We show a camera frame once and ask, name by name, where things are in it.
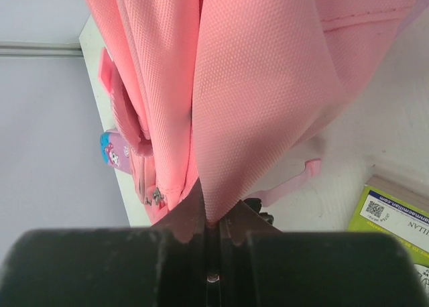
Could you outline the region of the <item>pink student backpack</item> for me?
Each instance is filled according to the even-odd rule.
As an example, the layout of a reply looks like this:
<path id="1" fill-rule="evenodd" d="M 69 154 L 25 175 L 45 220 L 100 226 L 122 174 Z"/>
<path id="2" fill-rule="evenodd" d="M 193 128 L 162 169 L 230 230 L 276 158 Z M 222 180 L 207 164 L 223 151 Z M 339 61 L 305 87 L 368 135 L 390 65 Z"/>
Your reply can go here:
<path id="1" fill-rule="evenodd" d="M 151 223 L 196 182 L 218 221 L 364 89 L 424 0 L 86 0 Z"/>

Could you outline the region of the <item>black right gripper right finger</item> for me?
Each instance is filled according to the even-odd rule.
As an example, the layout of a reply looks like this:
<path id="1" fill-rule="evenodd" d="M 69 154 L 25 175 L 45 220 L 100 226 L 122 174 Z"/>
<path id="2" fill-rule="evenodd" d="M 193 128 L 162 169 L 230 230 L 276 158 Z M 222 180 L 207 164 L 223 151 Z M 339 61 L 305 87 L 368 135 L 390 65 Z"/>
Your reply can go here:
<path id="1" fill-rule="evenodd" d="M 223 306 L 427 306 L 385 233 L 282 232 L 243 202 L 219 223 Z"/>

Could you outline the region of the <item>green comic paperback book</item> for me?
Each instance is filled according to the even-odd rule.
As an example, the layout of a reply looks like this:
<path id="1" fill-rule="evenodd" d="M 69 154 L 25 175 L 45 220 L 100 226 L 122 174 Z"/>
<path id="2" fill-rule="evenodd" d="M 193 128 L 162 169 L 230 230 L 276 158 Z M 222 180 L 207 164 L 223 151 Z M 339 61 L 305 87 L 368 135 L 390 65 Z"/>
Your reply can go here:
<path id="1" fill-rule="evenodd" d="M 365 183 L 348 231 L 394 236 L 410 254 L 428 291 L 428 197 L 374 175 Z"/>

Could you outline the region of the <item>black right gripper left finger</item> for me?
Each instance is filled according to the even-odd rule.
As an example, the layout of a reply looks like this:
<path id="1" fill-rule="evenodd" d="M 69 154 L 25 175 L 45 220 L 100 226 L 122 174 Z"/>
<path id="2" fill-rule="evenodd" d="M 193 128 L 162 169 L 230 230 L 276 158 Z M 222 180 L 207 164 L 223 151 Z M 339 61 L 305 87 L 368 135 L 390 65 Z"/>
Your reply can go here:
<path id="1" fill-rule="evenodd" d="M 148 228 L 38 229 L 1 264 L 2 306 L 204 306 L 200 184 Z"/>

